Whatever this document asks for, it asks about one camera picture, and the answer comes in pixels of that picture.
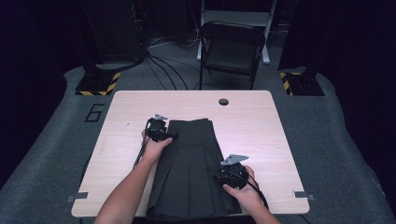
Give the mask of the person's left hand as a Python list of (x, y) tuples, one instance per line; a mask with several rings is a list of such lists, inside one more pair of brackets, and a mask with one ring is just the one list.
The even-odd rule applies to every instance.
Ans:
[(163, 150), (173, 142), (173, 138), (169, 137), (165, 140), (155, 142), (145, 132), (142, 132), (144, 152), (141, 162), (153, 165), (161, 156)]

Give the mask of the dark pleated skirt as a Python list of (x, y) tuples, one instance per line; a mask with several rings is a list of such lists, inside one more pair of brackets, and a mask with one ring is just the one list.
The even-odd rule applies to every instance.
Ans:
[(185, 221), (241, 212), (216, 180), (223, 156), (209, 119), (172, 120), (177, 137), (163, 151), (147, 206), (153, 221)]

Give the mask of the black folding chair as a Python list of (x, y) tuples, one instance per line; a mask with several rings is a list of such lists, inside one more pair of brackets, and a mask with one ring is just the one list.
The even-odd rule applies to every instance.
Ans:
[(199, 30), (201, 60), (199, 89), (204, 70), (249, 77), (252, 90), (266, 37), (256, 27), (223, 21), (209, 21)]

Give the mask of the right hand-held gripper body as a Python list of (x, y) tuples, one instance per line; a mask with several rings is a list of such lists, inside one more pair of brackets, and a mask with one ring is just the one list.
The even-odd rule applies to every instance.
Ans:
[(242, 189), (248, 183), (248, 172), (241, 164), (247, 159), (248, 156), (245, 155), (230, 154), (220, 163), (218, 175), (224, 178), (224, 184), (234, 189)]

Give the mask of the black stand base yellow stripes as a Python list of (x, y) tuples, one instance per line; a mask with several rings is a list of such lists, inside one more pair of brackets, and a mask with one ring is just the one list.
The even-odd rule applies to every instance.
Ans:
[(84, 71), (84, 76), (76, 87), (76, 95), (109, 95), (120, 77), (117, 69), (101, 69), (95, 65), (84, 66)]
[(317, 79), (317, 72), (305, 69), (303, 72), (281, 72), (280, 77), (287, 95), (324, 96)]

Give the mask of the grey tape strip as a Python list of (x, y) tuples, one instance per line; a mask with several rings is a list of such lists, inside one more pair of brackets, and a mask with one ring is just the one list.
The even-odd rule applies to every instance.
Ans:
[(314, 201), (314, 200), (316, 199), (315, 196), (314, 196), (314, 194), (312, 194), (312, 193), (307, 193), (307, 192), (301, 191), (301, 190), (293, 190), (293, 191), (292, 191), (292, 195), (293, 195), (295, 198), (305, 198), (305, 199), (307, 199), (308, 201)]
[(77, 192), (67, 197), (67, 203), (73, 203), (76, 199), (87, 199), (89, 192)]

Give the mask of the white metal desk frame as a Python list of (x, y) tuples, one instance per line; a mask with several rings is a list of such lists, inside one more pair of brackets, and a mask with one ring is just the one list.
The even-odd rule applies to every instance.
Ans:
[(268, 38), (277, 4), (277, 0), (269, 0), (269, 1), (271, 5), (268, 10), (264, 12), (252, 12), (252, 11), (230, 11), (230, 10), (223, 11), (223, 10), (206, 9), (205, 0), (202, 0), (201, 24), (205, 24), (208, 21), (223, 21), (223, 22), (251, 25), (255, 27), (263, 27), (264, 28), (263, 34), (265, 38)]

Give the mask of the person's right hand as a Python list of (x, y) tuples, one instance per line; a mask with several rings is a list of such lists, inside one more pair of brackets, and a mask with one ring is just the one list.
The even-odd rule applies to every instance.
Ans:
[(223, 188), (227, 193), (235, 197), (240, 206), (243, 207), (250, 215), (253, 216), (256, 213), (262, 215), (267, 208), (264, 206), (262, 198), (256, 191), (258, 185), (253, 181), (254, 172), (247, 165), (245, 166), (245, 169), (249, 175), (248, 184), (246, 184), (242, 189), (234, 189), (227, 184), (224, 184)]

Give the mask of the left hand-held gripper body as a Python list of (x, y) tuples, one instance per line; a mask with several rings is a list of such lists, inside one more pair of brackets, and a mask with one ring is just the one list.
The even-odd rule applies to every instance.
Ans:
[(158, 142), (170, 137), (165, 127), (166, 117), (156, 114), (153, 118), (149, 119), (145, 129), (145, 135), (153, 141)]

